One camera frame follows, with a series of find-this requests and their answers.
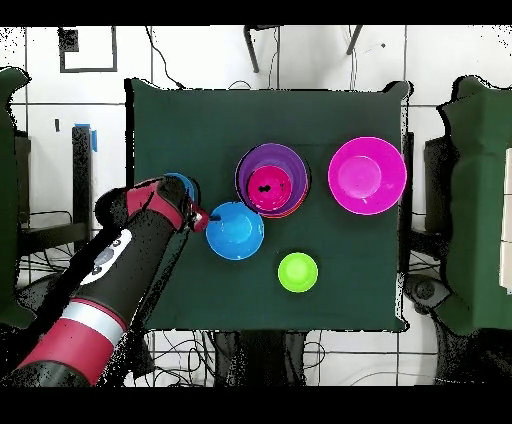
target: chair leg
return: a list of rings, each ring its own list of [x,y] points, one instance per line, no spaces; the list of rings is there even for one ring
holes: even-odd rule
[[[256,59],[256,53],[254,53],[254,46],[252,45],[250,25],[244,25],[244,37],[245,42],[247,43],[247,49],[249,50],[249,56],[251,56],[254,73],[257,74],[260,71],[260,68],[258,67],[258,60]]]
[[[362,25],[356,25],[356,29],[354,30],[354,35],[350,39],[350,44],[347,49],[347,56],[350,56],[354,51],[354,47],[356,45],[357,38],[359,37],[359,33],[361,32]]]

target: purple cup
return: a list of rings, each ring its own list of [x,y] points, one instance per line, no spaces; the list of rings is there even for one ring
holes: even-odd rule
[[[273,165],[281,168],[290,177],[292,192],[288,201],[274,211],[260,210],[254,205],[247,192],[251,174],[261,166]],[[295,207],[304,195],[308,174],[300,156],[282,144],[266,143],[249,150],[236,168],[235,186],[240,199],[252,210],[264,216],[281,215]]]

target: pink cup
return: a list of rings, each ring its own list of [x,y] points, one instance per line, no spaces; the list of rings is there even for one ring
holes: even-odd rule
[[[289,175],[278,166],[266,165],[249,177],[247,193],[252,203],[263,211],[275,211],[286,204],[292,193]]]

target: blue tape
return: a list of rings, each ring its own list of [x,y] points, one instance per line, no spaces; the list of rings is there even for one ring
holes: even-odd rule
[[[91,132],[91,147],[93,152],[98,151],[98,141],[96,139],[96,130]]]
[[[91,124],[75,124],[75,127],[91,129]],[[92,148],[93,152],[98,151],[98,139],[97,139],[97,135],[96,135],[96,130],[91,131],[91,148]]]

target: plastic bowl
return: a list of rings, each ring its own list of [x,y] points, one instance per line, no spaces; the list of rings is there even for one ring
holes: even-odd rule
[[[262,166],[281,168],[290,178],[292,190],[288,201],[273,211],[265,211],[254,205],[249,198],[248,183],[252,173]],[[281,144],[266,143],[247,152],[238,163],[235,186],[240,199],[254,211],[265,217],[280,217],[300,202],[308,186],[308,174],[304,162],[297,153]]]
[[[303,293],[315,285],[318,267],[311,256],[301,252],[290,253],[279,264],[277,276],[286,290]]]
[[[376,137],[359,137],[334,154],[327,179],[341,206],[355,214],[374,215],[398,202],[407,170],[392,144]]]
[[[217,255],[232,261],[253,255],[263,242],[263,219],[242,202],[228,202],[211,213],[206,240]]]

